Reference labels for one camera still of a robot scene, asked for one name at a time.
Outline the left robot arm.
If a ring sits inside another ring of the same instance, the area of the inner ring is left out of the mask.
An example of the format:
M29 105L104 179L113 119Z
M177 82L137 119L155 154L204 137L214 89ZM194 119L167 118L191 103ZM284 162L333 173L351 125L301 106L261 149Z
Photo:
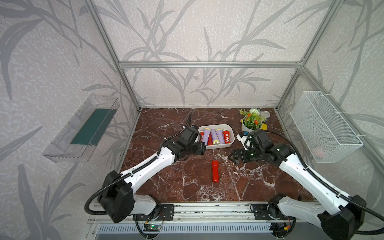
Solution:
M197 139L198 129L188 117L183 130L165 138L159 149L138 165L118 173L107 174L103 186L86 201L84 210L89 215L108 215L114 223L128 216L138 219L140 215L151 220L159 217L161 203L150 195L138 195L137 190L161 170L190 155L202 156L206 145Z

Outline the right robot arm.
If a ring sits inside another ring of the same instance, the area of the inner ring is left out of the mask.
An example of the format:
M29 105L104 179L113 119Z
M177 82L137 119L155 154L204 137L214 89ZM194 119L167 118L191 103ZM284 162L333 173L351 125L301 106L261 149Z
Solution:
M361 231L365 214L380 220L383 215L367 208L366 201L358 195L351 196L332 185L309 167L296 146L286 140L274 144L268 130L242 131L237 135L242 149L234 150L229 159L236 165L265 161L277 166L301 184L319 202L317 205L277 195L269 201L271 217L282 214L321 228L333 240L350 240L354 235L382 235L384 229Z

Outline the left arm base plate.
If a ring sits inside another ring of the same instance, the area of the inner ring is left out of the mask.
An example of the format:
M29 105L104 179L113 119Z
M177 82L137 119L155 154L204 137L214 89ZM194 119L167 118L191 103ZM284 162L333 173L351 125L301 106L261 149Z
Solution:
M135 219L138 221L172 221L174 219L175 205L157 205L149 215L138 214Z

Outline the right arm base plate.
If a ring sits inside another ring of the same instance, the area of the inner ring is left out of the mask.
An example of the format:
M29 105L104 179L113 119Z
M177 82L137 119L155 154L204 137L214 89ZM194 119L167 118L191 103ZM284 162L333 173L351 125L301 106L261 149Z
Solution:
M254 214L255 220L280 220L281 217L270 211L269 204L251 204L250 210Z

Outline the white plastic storage box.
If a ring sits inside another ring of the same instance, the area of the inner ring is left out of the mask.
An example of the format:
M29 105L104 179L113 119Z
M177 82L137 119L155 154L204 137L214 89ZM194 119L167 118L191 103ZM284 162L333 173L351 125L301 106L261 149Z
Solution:
M228 124L207 125L198 128L195 142L207 144L206 149L229 148L236 140L232 127Z

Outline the red flashlight white cap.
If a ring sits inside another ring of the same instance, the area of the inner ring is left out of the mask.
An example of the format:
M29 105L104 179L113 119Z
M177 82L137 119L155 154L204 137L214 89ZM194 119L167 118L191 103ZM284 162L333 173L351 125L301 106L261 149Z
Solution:
M225 144L229 144L231 142L230 131L228 129L223 130L223 135L225 138Z

